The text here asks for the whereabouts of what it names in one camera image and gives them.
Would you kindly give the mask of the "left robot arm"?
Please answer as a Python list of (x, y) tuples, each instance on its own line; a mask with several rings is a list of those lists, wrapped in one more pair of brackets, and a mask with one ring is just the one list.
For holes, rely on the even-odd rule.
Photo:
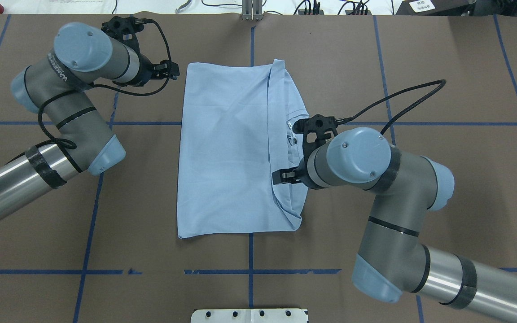
[(97, 176), (127, 152), (86, 92), (176, 80), (168, 40), (150, 18), (114, 16), (101, 27), (62, 26), (52, 49), (22, 70), (10, 86), (16, 101), (37, 115), (46, 139), (0, 168), (0, 221), (80, 173)]

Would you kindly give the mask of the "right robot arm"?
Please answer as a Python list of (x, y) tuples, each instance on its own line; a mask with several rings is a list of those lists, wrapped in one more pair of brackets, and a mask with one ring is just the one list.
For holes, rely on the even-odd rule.
[(350, 185), (375, 195), (351, 277), (361, 292), (386, 303), (408, 292), (517, 323), (516, 275), (419, 242), (427, 212), (453, 195), (449, 168), (398, 149), (369, 127), (317, 133), (321, 139), (303, 142), (297, 166), (273, 172), (273, 183)]

